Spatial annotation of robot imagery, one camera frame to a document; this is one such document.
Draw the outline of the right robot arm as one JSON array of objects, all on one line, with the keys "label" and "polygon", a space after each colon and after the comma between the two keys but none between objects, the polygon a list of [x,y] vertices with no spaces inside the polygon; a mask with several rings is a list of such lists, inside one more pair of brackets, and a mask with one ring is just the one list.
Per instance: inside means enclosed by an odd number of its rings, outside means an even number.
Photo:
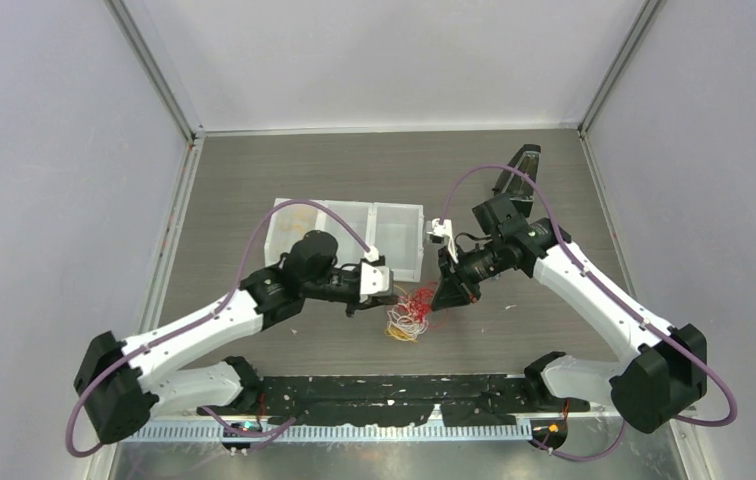
[{"label": "right robot arm", "polygon": [[614,408],[632,428],[652,433],[703,398],[707,340],[694,326],[677,328],[629,297],[597,269],[551,219],[531,222],[519,204],[499,194],[473,208],[484,237],[465,251],[450,220],[435,218],[428,234],[439,244],[440,280],[433,311],[480,300],[484,281],[521,271],[550,289],[608,344],[613,362],[582,360],[554,351],[528,365],[528,403],[550,410],[574,398]]}]

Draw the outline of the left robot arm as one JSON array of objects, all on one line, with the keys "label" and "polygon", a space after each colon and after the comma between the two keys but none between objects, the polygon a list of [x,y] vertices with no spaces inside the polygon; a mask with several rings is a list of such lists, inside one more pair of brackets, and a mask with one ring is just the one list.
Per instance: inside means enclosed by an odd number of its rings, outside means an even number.
[{"label": "left robot arm", "polygon": [[371,249],[339,267],[337,249],[331,234],[310,231],[234,291],[165,327],[126,339],[110,331],[94,337],[73,381],[73,412],[86,413],[101,445],[132,436],[160,414],[207,406],[252,412],[261,389],[244,359],[199,369],[189,363],[299,314],[307,300],[340,303],[347,316],[397,302],[383,255]]}]

